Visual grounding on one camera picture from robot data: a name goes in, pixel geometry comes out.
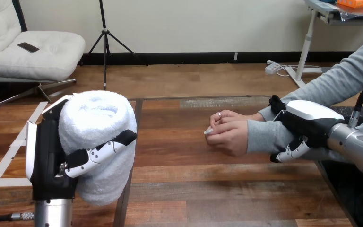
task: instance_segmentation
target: white wall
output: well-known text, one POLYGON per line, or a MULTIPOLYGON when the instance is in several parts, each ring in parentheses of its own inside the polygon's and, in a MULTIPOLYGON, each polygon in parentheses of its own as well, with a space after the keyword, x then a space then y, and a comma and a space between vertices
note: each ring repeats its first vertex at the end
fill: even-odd
MULTIPOLYGON (((98 0, 20 0, 28 30, 80 34, 86 50, 101 33, 98 0)), ((303 0, 104 0, 108 29, 131 50, 301 51, 310 12, 303 0)), ((110 38, 112 52, 126 52, 110 38)), ((316 21, 312 51, 354 51, 363 26, 316 21)), ((103 52, 103 41, 94 52, 103 52)))

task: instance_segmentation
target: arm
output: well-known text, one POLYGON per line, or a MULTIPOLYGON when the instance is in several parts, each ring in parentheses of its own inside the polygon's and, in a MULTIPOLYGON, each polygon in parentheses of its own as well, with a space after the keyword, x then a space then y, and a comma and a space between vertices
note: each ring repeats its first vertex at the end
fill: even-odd
MULTIPOLYGON (((363 45, 340 64, 314 79, 306 86, 282 98, 284 103, 292 100, 308 100, 324 106, 340 103, 363 88, 363 45)), ((259 112, 266 121, 276 115, 267 107, 259 112)))
MULTIPOLYGON (((363 131, 363 125, 358 126, 357 129, 363 131)), ((248 120, 249 142, 247 153, 277 153, 293 139, 293 134, 290 133, 290 131, 285 126, 283 126, 281 122, 258 122, 248 120)), ((302 156, 302 158, 311 160, 316 159, 348 162, 340 154, 325 148, 311 150, 302 156)))

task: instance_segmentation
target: black phone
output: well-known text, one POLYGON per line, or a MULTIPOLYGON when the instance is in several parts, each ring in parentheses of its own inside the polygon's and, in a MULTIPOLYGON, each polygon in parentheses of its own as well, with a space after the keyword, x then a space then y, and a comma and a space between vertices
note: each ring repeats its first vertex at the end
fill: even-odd
POLYGON ((20 43, 18 44, 19 47, 29 51, 30 53, 34 53, 36 51, 38 51, 39 49, 36 48, 35 46, 28 44, 28 43, 20 43))

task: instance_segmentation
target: tripod stand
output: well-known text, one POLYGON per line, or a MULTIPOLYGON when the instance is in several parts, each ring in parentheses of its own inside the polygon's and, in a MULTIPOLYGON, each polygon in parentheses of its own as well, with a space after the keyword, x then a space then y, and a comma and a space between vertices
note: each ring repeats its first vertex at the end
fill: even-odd
POLYGON ((106 23, 105 23, 105 15, 104 15, 104 5, 102 3, 102 0, 99 0, 99 7, 101 8, 101 17, 102 17, 102 26, 104 29, 101 31, 101 35, 99 35, 97 41, 91 48, 91 50, 88 52, 88 54, 91 54, 91 52, 94 50, 95 46, 98 44, 98 42, 101 40, 102 37, 104 37, 104 91, 106 91, 106 55, 111 55, 111 51, 109 50, 109 44, 108 44, 108 35, 115 39, 120 45, 122 45, 126 50, 128 50, 131 54, 134 55, 134 52, 130 50, 126 45, 124 45, 119 39, 117 39, 112 33, 106 29, 106 23))

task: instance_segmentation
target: wrist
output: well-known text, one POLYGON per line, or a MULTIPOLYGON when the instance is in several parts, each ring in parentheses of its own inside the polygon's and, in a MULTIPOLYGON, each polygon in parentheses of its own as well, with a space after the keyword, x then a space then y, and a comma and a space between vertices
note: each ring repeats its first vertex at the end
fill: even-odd
POLYGON ((254 120, 254 121, 258 121, 258 122, 265 121, 264 117, 260 113, 256 113, 256 114, 248 116, 247 120, 254 120))

